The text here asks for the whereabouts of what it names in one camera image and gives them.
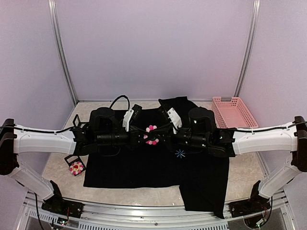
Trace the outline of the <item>black t-shirt blue logo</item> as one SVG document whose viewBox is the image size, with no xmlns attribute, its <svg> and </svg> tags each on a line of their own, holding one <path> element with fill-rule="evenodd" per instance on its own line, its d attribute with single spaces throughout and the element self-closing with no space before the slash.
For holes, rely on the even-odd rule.
<svg viewBox="0 0 307 230">
<path fill-rule="evenodd" d="M 177 185 L 187 211 L 213 212 L 223 218 L 229 159 L 203 149 L 161 141 L 127 146 L 103 146 L 88 157 L 83 185 L 90 188 L 163 188 Z"/>
</svg>

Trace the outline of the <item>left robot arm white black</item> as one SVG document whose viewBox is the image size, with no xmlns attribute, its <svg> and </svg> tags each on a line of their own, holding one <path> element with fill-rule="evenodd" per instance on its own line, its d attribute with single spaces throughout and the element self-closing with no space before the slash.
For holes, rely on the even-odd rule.
<svg viewBox="0 0 307 230">
<path fill-rule="evenodd" d="M 141 131 L 131 126 L 142 107 L 134 105 L 122 121 L 115 118 L 111 108 L 93 110 L 89 122 L 64 130 L 32 129 L 6 119 L 0 128 L 0 173 L 18 181 L 43 199 L 42 209 L 80 218 L 84 204 L 62 197 L 58 185 L 37 174 L 32 168 L 17 160 L 24 152 L 61 153 L 72 156 L 86 156 L 104 153 L 105 148 L 130 148 L 143 143 Z"/>
</svg>

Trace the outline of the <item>pink plastic basket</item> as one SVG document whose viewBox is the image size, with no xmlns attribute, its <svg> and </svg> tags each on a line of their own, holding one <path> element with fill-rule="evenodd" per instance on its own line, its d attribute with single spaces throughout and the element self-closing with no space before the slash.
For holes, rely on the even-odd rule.
<svg viewBox="0 0 307 230">
<path fill-rule="evenodd" d="M 259 127 L 239 97 L 213 97 L 212 110 L 219 128 Z"/>
</svg>

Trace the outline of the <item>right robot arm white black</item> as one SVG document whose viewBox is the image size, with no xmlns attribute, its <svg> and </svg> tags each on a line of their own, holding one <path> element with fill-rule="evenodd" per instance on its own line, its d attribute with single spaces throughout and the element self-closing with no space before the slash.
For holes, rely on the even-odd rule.
<svg viewBox="0 0 307 230">
<path fill-rule="evenodd" d="M 271 208 L 274 193 L 307 171 L 307 123 L 301 116 L 296 116 L 293 122 L 263 129 L 217 128 L 213 112 L 197 107 L 189 111 L 189 127 L 183 127 L 174 108 L 162 105 L 159 111 L 169 124 L 155 131 L 169 150 L 184 145 L 220 158 L 274 150 L 291 152 L 291 160 L 253 185 L 248 199 L 229 204 L 232 217 Z"/>
</svg>

